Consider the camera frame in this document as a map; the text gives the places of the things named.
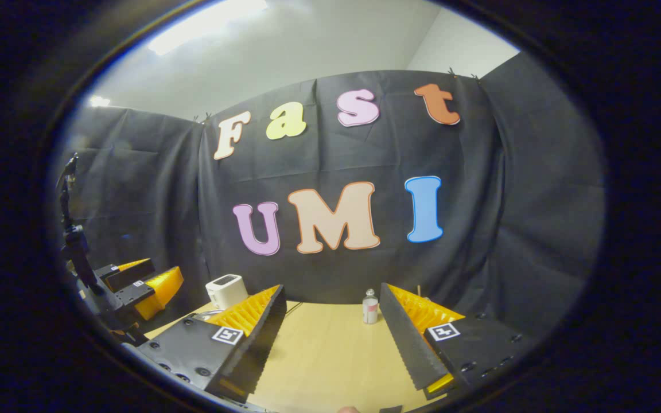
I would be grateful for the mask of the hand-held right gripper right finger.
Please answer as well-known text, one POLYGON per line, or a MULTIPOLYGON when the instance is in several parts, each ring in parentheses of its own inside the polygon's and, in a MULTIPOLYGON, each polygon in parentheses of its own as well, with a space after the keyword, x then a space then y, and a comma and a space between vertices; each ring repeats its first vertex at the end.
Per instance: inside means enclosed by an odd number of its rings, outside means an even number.
POLYGON ((380 307, 415 389, 462 398, 510 369, 532 348, 528 335, 485 314, 470 317, 383 283, 380 307))

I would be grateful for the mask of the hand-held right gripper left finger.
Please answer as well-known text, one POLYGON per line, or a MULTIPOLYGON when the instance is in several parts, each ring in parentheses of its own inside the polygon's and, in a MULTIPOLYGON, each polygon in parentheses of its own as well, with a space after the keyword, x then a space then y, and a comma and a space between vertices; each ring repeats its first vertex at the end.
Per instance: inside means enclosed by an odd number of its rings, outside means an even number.
POLYGON ((285 314, 285 290, 276 285, 208 319, 184 317, 136 350, 201 391, 246 402, 285 314))

